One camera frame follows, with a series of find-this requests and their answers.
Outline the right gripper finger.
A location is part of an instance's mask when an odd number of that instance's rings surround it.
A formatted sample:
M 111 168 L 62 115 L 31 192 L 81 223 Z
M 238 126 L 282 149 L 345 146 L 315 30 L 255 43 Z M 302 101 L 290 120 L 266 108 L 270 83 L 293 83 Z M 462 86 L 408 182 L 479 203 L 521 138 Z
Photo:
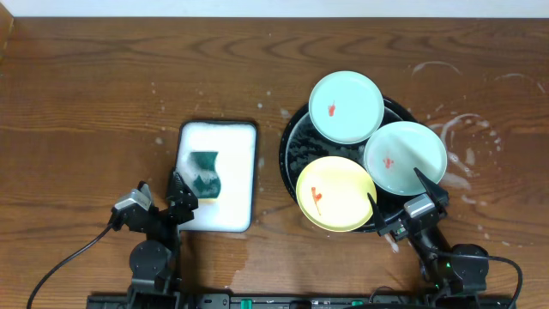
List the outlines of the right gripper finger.
M 368 196 L 368 199 L 369 199 L 370 204 L 371 204 L 372 216 L 373 216 L 374 227 L 376 229 L 376 232 L 377 232 L 378 235 L 385 235 L 387 233 L 386 232 L 387 224 L 386 224 L 382 214 L 380 213 L 380 210 L 379 210 L 373 196 L 370 193 L 368 193 L 367 196 Z
M 417 167 L 414 172 L 425 189 L 427 196 L 433 201 L 437 208 L 446 208 L 449 206 L 449 193 L 437 183 L 427 178 Z

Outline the green yellow sponge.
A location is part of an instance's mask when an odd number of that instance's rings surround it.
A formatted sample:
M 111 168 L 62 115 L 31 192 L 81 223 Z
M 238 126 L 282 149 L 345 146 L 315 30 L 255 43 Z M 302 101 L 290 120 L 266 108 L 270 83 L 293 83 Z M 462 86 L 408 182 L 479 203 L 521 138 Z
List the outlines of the green yellow sponge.
M 189 169 L 192 190 L 199 199 L 215 199 L 220 195 L 220 176 L 216 172 L 217 152 L 191 152 Z

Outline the yellow plate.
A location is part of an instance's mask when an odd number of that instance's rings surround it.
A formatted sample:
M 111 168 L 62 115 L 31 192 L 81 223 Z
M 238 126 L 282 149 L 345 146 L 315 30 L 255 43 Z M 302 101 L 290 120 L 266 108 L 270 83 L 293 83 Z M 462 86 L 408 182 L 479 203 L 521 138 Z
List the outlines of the yellow plate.
M 311 222 L 331 232 L 349 232 L 373 216 L 377 200 L 370 174 L 358 163 L 326 156 L 309 163 L 298 177 L 297 203 Z

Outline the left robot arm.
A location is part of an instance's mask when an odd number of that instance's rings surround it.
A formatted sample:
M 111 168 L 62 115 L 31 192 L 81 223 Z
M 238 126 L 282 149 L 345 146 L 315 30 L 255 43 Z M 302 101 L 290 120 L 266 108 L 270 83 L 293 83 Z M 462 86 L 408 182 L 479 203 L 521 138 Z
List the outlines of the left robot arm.
M 175 170 L 168 182 L 166 201 L 166 209 L 150 207 L 141 216 L 142 221 L 132 228 L 145 233 L 146 239 L 130 254 L 129 309 L 181 309 L 186 306 L 187 297 L 180 291 L 179 226 L 194 219 L 198 200 Z

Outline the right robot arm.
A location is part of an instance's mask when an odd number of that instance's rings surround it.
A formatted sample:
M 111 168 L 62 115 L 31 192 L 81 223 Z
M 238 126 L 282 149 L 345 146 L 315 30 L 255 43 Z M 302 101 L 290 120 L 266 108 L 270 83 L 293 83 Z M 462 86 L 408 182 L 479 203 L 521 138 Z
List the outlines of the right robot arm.
M 488 253 L 478 245 L 448 243 L 437 224 L 447 216 L 449 193 L 417 167 L 413 171 L 425 192 L 407 201 L 403 217 L 393 224 L 385 222 L 373 196 L 367 196 L 376 232 L 380 236 L 389 235 L 395 242 L 403 239 L 410 242 L 425 282 L 433 285 L 422 297 L 427 305 L 451 299 L 473 302 L 486 290 Z

